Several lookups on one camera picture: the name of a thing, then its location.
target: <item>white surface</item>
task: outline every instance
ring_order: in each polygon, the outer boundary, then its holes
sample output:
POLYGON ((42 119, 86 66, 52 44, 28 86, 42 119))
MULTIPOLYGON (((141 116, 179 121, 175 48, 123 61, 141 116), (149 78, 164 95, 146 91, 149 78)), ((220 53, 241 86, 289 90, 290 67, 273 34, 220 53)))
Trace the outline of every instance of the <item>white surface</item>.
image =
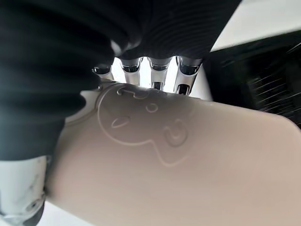
MULTIPOLYGON (((301 29, 301 1, 300 0, 245 0, 239 6, 229 23, 216 41, 213 50, 227 46, 245 43, 269 37, 275 34, 301 29)), ((176 74, 174 59, 169 67, 165 91, 172 92, 176 74)), ((112 72, 116 80, 125 82, 121 68, 113 68, 112 72)), ((141 85, 150 86, 150 68, 146 67, 141 73, 143 79, 141 85)), ((88 226, 88 223, 71 216, 70 214, 47 204, 43 218, 39 226, 88 226)))
POLYGON ((1 213, 28 217, 35 213, 26 208, 41 198, 46 164, 45 156, 24 161, 0 161, 1 213))
POLYGON ((245 0, 212 51, 301 29, 300 0, 245 0))

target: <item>black fabric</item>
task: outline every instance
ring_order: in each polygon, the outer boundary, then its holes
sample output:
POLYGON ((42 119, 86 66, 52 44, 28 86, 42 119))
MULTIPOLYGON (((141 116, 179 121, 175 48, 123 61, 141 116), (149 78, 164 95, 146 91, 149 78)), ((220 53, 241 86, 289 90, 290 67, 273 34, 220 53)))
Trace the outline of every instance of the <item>black fabric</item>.
POLYGON ((0 160, 51 154, 65 117, 95 89, 98 64, 120 58, 202 58, 239 0, 3 0, 0 160))
POLYGON ((205 57, 240 0, 153 0, 141 44, 120 58, 205 57))

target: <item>white plastic part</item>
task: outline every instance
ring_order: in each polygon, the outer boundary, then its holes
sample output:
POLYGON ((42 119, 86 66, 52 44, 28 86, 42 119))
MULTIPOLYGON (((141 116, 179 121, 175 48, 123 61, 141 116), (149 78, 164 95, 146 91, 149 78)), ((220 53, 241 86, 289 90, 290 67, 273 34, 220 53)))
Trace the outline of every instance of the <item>white plastic part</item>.
POLYGON ((178 93, 179 85, 186 84, 189 86, 189 89, 187 90, 187 96, 188 96, 191 93, 191 89, 193 87, 193 84, 197 77, 197 74, 198 74, 198 71, 192 75, 183 74, 180 70, 180 62, 179 62, 177 76, 176 76, 175 83, 174 83, 174 92, 178 93))
POLYGON ((196 75, 196 79, 189 96, 200 98, 202 100, 213 101, 203 65, 201 65, 198 70, 198 74, 196 75))
POLYGON ((106 74, 98 74, 98 76, 103 78, 103 79, 114 80, 114 76, 113 76, 113 73, 112 73, 112 67, 110 68, 110 72, 108 72, 106 74))
POLYGON ((42 206, 46 156, 0 161, 0 213, 14 224, 32 217, 42 206))
POLYGON ((151 69, 151 85, 154 84, 154 82, 161 82, 162 83, 162 90, 165 86, 165 79, 166 79, 166 75, 167 75, 167 70, 168 70, 168 67, 165 69, 165 70, 162 70, 162 71, 157 71, 157 70, 154 70, 152 68, 151 69))
POLYGON ((129 84, 98 101, 62 132, 54 205, 96 226, 301 225, 288 119, 129 84))
POLYGON ((126 78, 126 82, 128 84, 140 86, 140 67, 138 68, 137 72, 126 72, 124 71, 124 76, 126 78))

